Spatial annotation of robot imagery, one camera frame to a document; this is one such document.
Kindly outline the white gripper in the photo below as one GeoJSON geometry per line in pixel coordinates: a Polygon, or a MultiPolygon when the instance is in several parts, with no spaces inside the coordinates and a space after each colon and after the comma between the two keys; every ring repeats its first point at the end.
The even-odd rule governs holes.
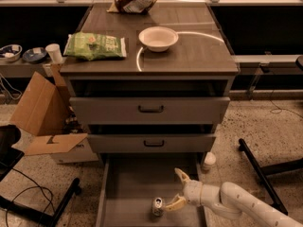
{"type": "Polygon", "coordinates": [[[191,180],[180,168],[174,169],[183,186],[183,195],[177,194],[170,203],[165,206],[167,212],[179,210],[187,205],[213,207],[220,202],[220,188],[218,186],[203,184],[191,180]]]}

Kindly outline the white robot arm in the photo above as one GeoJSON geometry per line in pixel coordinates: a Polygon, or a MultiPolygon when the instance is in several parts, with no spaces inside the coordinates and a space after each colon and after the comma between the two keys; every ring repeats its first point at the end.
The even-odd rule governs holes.
{"type": "Polygon", "coordinates": [[[238,219],[242,213],[252,218],[260,227],[303,227],[303,224],[276,210],[251,195],[235,183],[221,186],[203,184],[191,180],[180,168],[174,169],[183,186],[182,195],[177,194],[165,211],[176,211],[187,204],[205,206],[223,218],[238,219]]]}

